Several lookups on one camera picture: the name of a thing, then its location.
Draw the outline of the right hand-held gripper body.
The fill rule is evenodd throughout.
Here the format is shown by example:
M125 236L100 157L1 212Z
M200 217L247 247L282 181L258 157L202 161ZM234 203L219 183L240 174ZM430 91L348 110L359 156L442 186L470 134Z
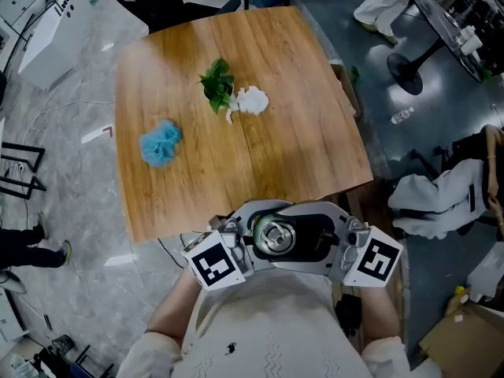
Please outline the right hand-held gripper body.
M348 287L385 287L400 260L403 245L375 226L347 218L328 272Z

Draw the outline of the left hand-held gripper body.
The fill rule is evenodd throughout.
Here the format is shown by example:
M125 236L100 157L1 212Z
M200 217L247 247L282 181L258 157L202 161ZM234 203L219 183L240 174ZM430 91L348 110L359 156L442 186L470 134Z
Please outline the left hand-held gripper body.
M255 214L213 217L206 230L183 244L181 253L206 291L242 284L254 274Z

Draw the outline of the metal jar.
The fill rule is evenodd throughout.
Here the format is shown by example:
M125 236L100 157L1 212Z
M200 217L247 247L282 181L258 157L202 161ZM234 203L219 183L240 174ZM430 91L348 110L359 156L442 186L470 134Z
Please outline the metal jar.
M285 220L281 220L280 218L276 217L274 214L270 214L270 215L267 215L267 216L263 216L261 218L258 219L257 223L255 224L254 226L254 230L253 230L253 239L254 239L254 244L255 246L260 250L261 250L261 243L260 243L260 234L261 234L261 230L262 228L265 226L265 224L269 221L275 221L275 222L283 222L283 223L286 223L286 224L289 224L290 226L292 226L290 223L288 223L287 221Z

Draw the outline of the metal jar lid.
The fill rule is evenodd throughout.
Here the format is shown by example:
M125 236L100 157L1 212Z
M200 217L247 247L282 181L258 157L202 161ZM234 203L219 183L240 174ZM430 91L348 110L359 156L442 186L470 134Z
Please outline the metal jar lid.
M295 245L295 230L289 224L269 221L261 230L261 250L271 255L282 255Z

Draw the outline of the person's left forearm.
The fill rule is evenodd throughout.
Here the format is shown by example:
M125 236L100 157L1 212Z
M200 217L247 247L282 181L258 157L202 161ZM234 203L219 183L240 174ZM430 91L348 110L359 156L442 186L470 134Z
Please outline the person's left forearm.
M181 347L201 289L191 268L186 266L154 311L146 331L168 336Z

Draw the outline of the person's right forearm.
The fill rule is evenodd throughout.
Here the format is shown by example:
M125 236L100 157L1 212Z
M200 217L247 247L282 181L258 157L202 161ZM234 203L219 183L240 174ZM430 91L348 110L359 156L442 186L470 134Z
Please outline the person's right forearm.
M360 297L362 331L366 346L379 339L401 335L396 308L384 287L362 287Z

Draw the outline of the person's cream knitted sweater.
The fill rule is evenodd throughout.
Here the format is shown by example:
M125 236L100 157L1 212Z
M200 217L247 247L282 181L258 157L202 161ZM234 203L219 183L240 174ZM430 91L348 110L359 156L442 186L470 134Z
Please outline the person's cream knitted sweater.
M323 276L271 269L223 290L201 289L182 346L147 332L117 378L408 378L401 337L356 350Z

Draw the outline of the white garment on chair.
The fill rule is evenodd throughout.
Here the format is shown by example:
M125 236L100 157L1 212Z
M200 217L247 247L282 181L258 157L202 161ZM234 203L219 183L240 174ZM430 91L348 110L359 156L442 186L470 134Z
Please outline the white garment on chair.
M438 178L416 174L400 179L387 204L392 209L412 210L420 216L400 216L393 226L408 235L443 239L487 211L483 192L484 162L466 159Z

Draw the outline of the blue artificial flower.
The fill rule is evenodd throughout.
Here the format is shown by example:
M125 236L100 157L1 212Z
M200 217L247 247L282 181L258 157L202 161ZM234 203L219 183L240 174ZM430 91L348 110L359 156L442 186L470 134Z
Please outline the blue artificial flower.
M153 167L169 164L176 156L176 147L181 139L181 130L175 123L171 120L161 120L155 129L139 139L142 159Z

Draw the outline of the open cardboard box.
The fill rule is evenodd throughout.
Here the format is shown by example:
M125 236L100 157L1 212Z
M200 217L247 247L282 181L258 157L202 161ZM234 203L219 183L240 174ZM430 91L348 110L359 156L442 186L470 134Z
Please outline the open cardboard box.
M360 119L362 115L361 106L355 93L354 86L350 80L350 76L348 75L344 65L341 62L335 60L330 60L329 64L336 78L341 83L342 89L353 111L354 118L356 120Z

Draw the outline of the flattened brown cardboard boxes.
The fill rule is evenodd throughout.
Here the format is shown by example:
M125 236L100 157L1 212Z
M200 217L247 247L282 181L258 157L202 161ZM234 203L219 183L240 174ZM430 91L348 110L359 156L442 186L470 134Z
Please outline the flattened brown cardboard boxes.
M443 378L504 378L504 313L469 303L419 342Z

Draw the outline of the small green potted plant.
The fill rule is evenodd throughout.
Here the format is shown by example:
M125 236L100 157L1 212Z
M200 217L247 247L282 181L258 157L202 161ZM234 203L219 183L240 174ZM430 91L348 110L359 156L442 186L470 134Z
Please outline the small green potted plant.
M229 63L220 57L208 67L204 75L199 76L203 94L215 114L220 109L229 109L231 106L235 77L229 72Z

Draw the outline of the black swivel chair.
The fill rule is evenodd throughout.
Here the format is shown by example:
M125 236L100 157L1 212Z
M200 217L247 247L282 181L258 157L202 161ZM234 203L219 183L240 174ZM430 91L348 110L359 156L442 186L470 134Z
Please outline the black swivel chair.
M417 150L411 150L409 152L409 157L412 160L418 160L428 173L431 179L437 178L442 172L452 169L458 162L469 159L484 159L484 152L486 152L486 140L484 141L484 137L482 133L473 134L471 136L465 137L464 139L460 139L456 142L452 143L451 146L451 154L448 149L442 148L441 146L435 147L433 150L433 155L441 157L441 165L438 170L432 164L430 164L425 157L419 153ZM469 188L469 199L470 199L470 208L471 210L475 209L474 201L474 188ZM485 224L491 227L497 227L497 220L494 216L480 216L478 219L471 221L470 223L460 227L457 233L460 236L467 235L469 231L472 229L474 224L479 222L481 224Z

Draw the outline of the black metal stand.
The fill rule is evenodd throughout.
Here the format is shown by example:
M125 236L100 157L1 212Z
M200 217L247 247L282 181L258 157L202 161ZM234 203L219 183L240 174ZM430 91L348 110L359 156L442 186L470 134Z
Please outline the black metal stand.
M28 364L44 378L115 378L115 365L101 364L94 349L87 345L71 360L70 354L77 350L68 335L52 339L49 346L41 346Z

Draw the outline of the white cups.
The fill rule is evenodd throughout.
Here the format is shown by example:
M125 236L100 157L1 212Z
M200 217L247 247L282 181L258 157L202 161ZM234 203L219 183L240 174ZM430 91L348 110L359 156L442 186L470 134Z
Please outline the white cups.
M460 38L460 49L465 56L472 54L475 50L480 49L483 45L480 38L476 34L476 28L472 25L466 26L461 30Z

